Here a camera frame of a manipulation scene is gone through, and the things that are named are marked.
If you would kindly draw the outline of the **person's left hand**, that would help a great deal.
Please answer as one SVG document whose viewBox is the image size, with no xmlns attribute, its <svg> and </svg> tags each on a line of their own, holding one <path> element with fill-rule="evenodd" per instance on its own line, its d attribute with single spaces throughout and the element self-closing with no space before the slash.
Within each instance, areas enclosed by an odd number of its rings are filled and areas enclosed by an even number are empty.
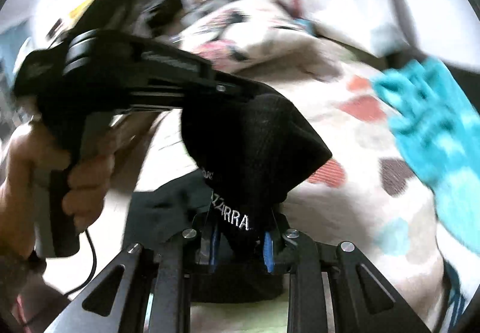
<svg viewBox="0 0 480 333">
<path fill-rule="evenodd" d="M 61 207 L 79 235 L 101 215 L 110 189 L 131 192 L 140 165 L 116 160 L 124 149 L 124 133 L 112 128 L 99 140 L 97 154 L 68 172 L 69 191 Z M 35 245 L 33 176 L 36 171 L 65 171 L 71 155 L 58 147 L 39 121 L 26 123 L 12 134 L 7 149 L 6 178 L 1 184 L 1 264 L 23 265 Z"/>
</svg>

